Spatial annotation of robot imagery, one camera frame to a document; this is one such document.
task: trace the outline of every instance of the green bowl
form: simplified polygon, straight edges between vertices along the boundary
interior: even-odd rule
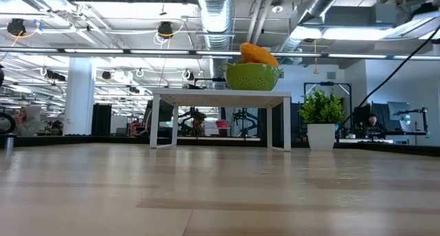
[[[280,76],[277,67],[261,63],[225,63],[219,69],[225,72],[229,88],[237,90],[271,91]]]

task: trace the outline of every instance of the person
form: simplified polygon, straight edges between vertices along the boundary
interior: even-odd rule
[[[385,133],[387,131],[384,125],[377,122],[377,116],[375,114],[370,114],[368,117],[366,130],[368,133]]]
[[[20,112],[13,116],[16,122],[16,127],[13,133],[18,136],[34,136],[40,129],[40,117],[41,108],[39,106],[26,106],[20,108]],[[7,129],[9,127],[9,121],[3,120],[0,122],[0,128]]]

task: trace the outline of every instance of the desk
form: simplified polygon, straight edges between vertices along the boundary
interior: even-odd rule
[[[171,145],[177,144],[177,130],[179,119],[179,106],[204,106],[204,107],[236,107],[236,108],[266,108],[267,109],[267,147],[272,145],[272,108],[283,104],[284,122],[284,148],[291,149],[290,133],[290,103],[292,95],[289,92],[266,91],[235,91],[235,90],[204,90],[204,89],[169,89],[156,88],[153,92],[153,110],[151,117],[150,148],[158,148],[157,126],[159,121],[159,101],[174,106],[173,136]]]

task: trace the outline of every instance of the ceiling light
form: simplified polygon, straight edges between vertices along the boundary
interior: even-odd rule
[[[384,38],[389,32],[375,28],[328,28],[324,31],[324,39],[376,41]]]
[[[273,6],[272,12],[273,13],[280,13],[283,11],[283,6],[281,5],[283,1],[282,0],[274,0],[270,5]]]
[[[124,50],[110,50],[110,49],[65,49],[67,53],[94,53],[94,54],[122,54]]]
[[[394,60],[405,60],[408,56],[394,56]],[[413,56],[412,61],[440,61],[440,56]]]
[[[317,28],[307,28],[303,26],[298,26],[290,34],[290,38],[293,39],[321,39],[322,33]]]
[[[189,54],[188,50],[131,50],[132,54]]]
[[[386,55],[382,54],[329,54],[331,58],[365,58],[365,59],[383,59]]]
[[[10,85],[9,87],[11,87],[14,91],[17,92],[24,92],[24,93],[31,93],[32,91],[26,87],[22,87],[19,85]]]
[[[0,47],[0,52],[57,52],[57,49],[35,47]]]
[[[142,68],[140,68],[138,71],[136,71],[136,76],[137,77],[142,77],[144,75],[144,71],[142,71]]]
[[[240,51],[196,51],[195,54],[200,55],[226,55],[226,56],[238,56],[241,55]]]
[[[272,55],[275,57],[313,57],[313,58],[318,58],[322,56],[322,54],[302,53],[302,52],[274,52],[272,53]]]
[[[58,105],[58,106],[63,106],[64,105],[62,103],[57,103],[57,102],[54,102],[54,101],[49,101],[49,103],[51,103],[53,105]]]

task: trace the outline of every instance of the green leaves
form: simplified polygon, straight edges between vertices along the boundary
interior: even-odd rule
[[[309,96],[303,97],[305,98],[305,104],[299,112],[305,123],[337,124],[344,119],[341,100],[334,96],[333,90],[330,96],[327,97],[324,91],[314,88]]]

